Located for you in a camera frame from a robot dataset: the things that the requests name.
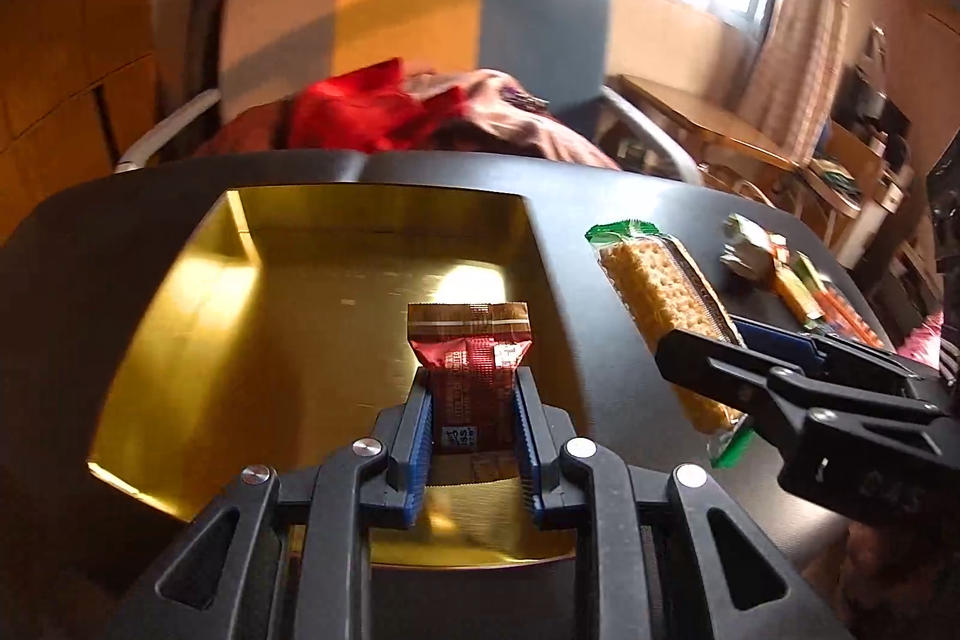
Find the small red candy packet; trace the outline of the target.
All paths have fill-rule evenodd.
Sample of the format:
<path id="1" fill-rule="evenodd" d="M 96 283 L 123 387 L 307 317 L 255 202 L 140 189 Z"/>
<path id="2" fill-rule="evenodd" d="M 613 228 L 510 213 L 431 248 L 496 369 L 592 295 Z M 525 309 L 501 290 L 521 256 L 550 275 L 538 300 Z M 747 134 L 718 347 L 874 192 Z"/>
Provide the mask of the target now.
<path id="1" fill-rule="evenodd" d="M 407 341 L 433 398 L 431 484 L 514 476 L 514 385 L 532 346 L 527 305 L 412 304 Z"/>

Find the wooden cabinet with items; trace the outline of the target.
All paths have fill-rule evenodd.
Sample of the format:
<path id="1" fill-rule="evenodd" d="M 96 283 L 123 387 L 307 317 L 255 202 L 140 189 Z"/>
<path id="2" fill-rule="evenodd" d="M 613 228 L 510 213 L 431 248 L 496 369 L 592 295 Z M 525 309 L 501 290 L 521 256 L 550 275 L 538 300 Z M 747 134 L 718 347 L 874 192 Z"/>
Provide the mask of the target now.
<path id="1" fill-rule="evenodd" d="M 802 170 L 825 209 L 823 243 L 844 268 L 861 262 L 905 198 L 913 180 L 908 128 L 887 96 L 887 36 L 872 25 L 841 73 L 830 119 Z"/>

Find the pink cloth on chair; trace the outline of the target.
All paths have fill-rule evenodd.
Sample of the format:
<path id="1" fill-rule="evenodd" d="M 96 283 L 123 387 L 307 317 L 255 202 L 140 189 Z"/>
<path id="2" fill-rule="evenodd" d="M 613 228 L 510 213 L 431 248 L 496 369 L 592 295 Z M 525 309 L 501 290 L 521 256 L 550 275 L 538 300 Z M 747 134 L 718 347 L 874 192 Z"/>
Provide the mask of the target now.
<path id="1" fill-rule="evenodd" d="M 464 96 L 464 107 L 431 133 L 431 149 L 517 154 L 594 169 L 620 169 L 586 136 L 558 122 L 544 99 L 529 94 L 504 71 L 422 71 L 405 76 L 402 88 L 415 99 L 439 99 L 449 89 L 459 89 Z"/>

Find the orange white snack bag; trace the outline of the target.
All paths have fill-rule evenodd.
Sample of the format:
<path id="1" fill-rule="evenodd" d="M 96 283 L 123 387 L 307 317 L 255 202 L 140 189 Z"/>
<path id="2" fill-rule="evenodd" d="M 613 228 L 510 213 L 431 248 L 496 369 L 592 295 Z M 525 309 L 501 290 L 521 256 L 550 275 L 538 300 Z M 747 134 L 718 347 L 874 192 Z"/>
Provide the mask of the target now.
<path id="1" fill-rule="evenodd" d="M 722 223 L 722 232 L 724 250 L 719 259 L 743 280 L 771 286 L 776 270 L 789 263 L 786 239 L 781 234 L 771 234 L 742 214 L 729 214 Z"/>

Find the green white small box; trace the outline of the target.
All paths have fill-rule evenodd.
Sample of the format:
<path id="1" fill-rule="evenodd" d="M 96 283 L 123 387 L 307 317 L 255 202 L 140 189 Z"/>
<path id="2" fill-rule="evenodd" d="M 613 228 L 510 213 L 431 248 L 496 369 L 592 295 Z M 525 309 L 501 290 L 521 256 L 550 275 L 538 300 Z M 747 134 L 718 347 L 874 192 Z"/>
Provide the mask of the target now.
<path id="1" fill-rule="evenodd" d="M 825 319 L 817 299 L 818 294 L 822 294 L 822 283 L 804 253 L 776 252 L 775 292 L 800 325 L 812 326 Z"/>

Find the pink patterned curtain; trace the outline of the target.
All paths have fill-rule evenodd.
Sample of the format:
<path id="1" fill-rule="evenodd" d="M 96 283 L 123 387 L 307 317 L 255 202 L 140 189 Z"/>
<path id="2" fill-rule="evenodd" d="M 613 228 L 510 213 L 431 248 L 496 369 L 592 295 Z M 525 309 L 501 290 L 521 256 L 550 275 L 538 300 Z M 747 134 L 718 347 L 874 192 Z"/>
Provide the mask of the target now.
<path id="1" fill-rule="evenodd" d="M 775 0 L 737 112 L 781 149 L 812 158 L 843 71 L 850 0 Z"/>

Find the red cloth on chair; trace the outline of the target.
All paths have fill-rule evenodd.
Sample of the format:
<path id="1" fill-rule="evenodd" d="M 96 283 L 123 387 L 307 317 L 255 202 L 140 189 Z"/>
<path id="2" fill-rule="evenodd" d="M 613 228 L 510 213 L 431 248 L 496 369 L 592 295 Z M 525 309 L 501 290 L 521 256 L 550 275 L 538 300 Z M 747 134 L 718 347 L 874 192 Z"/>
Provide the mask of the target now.
<path id="1" fill-rule="evenodd" d="M 377 154 L 427 149 L 434 135 L 467 108 L 459 86 L 415 97 L 404 88 L 402 58 L 317 81 L 291 103 L 288 149 L 342 149 Z"/>

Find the cracker pack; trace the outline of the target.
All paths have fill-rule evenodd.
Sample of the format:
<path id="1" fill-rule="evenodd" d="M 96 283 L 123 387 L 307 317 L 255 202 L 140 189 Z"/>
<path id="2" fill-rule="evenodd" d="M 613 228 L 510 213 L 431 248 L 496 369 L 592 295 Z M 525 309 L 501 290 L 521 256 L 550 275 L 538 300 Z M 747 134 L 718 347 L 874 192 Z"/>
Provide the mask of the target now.
<path id="1" fill-rule="evenodd" d="M 586 241 L 651 353 L 672 330 L 747 346 L 715 289 L 674 236 L 646 221 L 624 220 L 589 227 Z M 747 414 L 685 388 L 674 393 L 686 419 L 708 437 L 711 464 L 734 466 L 752 438 Z"/>
<path id="2" fill-rule="evenodd" d="M 867 325 L 857 310 L 850 304 L 838 289 L 830 286 L 820 286 L 812 292 L 818 307 L 822 308 L 825 320 L 835 328 L 841 331 L 848 338 L 857 339 L 867 346 L 882 349 L 885 342 L 882 341 L 872 328 Z"/>

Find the wooden side table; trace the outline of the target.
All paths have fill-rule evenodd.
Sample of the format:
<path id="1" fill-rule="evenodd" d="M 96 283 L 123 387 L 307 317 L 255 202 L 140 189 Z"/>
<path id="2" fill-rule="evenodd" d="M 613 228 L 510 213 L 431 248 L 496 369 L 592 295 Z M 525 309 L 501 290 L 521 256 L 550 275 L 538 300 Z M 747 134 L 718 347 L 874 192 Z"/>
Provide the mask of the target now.
<path id="1" fill-rule="evenodd" d="M 617 85 L 623 97 L 658 112 L 672 125 L 686 131 L 698 151 L 719 146 L 782 172 L 796 172 L 799 167 L 773 140 L 739 115 L 692 92 L 630 74 L 619 74 Z"/>

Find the red and gold gift box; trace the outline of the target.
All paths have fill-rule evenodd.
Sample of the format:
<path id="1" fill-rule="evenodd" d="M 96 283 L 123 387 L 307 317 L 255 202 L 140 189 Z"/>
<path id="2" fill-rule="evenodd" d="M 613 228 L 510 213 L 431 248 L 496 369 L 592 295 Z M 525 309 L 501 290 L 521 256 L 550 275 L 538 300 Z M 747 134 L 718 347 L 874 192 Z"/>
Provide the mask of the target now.
<path id="1" fill-rule="evenodd" d="M 404 401 L 414 302 L 527 305 L 544 401 L 584 413 L 526 202 L 411 185 L 224 193 L 167 271 L 110 384 L 89 471 L 179 520 L 244 466 L 293 471 Z"/>

